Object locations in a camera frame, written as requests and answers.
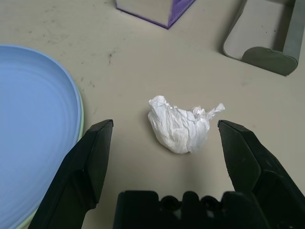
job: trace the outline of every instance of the crumpled tissue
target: crumpled tissue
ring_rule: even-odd
[[[209,112],[200,106],[185,111],[171,107],[161,95],[151,99],[149,105],[152,110],[148,118],[158,141],[177,154],[200,151],[207,139],[210,121],[224,110],[224,105],[219,104]]]

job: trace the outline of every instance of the tissue box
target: tissue box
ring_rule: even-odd
[[[287,76],[298,66],[304,26],[305,0],[244,0],[223,50]]]
[[[195,0],[116,0],[126,13],[169,29]]]

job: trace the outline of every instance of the stacked plates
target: stacked plates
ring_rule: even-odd
[[[77,86],[50,57],[0,45],[0,228],[33,217],[65,155],[82,135]]]

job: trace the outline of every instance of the beige table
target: beige table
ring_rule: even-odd
[[[238,0],[197,0],[163,29],[114,8],[113,0],[2,0],[0,42],[28,46],[57,59],[79,86],[85,130],[114,120],[108,172],[99,205],[84,229],[111,229],[118,194],[154,190],[178,199],[233,190],[217,119],[253,130],[305,194],[305,47],[283,77],[220,54]],[[164,95],[188,109],[224,103],[200,154],[174,155],[147,119],[148,100]]]

